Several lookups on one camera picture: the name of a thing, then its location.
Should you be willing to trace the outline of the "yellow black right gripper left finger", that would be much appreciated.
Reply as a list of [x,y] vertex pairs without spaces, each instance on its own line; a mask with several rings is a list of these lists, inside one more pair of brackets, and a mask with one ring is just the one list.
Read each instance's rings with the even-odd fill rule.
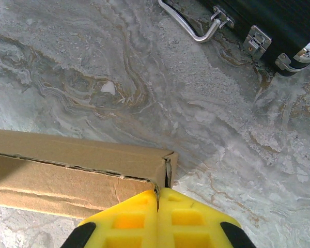
[[156,246],[157,199],[151,190],[84,219],[64,242],[64,247]]

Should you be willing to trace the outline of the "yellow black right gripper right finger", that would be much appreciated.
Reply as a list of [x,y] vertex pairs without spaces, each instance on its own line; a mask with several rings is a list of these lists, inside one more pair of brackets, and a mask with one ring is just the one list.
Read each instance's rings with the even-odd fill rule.
[[158,247],[255,247],[233,217],[169,188],[160,192]]

